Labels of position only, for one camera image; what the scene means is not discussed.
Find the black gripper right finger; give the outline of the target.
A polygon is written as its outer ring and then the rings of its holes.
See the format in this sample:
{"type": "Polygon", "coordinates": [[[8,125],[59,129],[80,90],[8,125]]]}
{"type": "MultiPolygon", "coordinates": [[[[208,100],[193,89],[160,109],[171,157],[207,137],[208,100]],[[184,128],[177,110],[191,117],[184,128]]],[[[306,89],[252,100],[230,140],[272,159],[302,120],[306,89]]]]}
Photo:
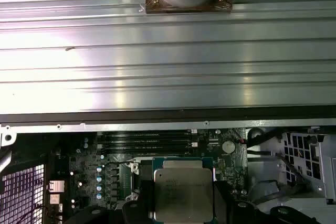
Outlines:
{"type": "Polygon", "coordinates": [[[214,214],[218,223],[299,223],[299,215],[289,207],[274,207],[266,214],[249,202],[236,201],[225,181],[214,182],[214,214]]]}

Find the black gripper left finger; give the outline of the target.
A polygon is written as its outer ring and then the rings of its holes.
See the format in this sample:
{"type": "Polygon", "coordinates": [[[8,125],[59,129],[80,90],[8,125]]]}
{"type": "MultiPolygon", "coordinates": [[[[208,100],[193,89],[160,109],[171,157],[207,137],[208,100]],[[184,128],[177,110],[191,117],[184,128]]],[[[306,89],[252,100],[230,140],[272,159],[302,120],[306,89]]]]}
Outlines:
{"type": "Polygon", "coordinates": [[[87,207],[76,214],[76,223],[153,223],[154,188],[142,187],[136,201],[126,202],[121,210],[87,207]]]}

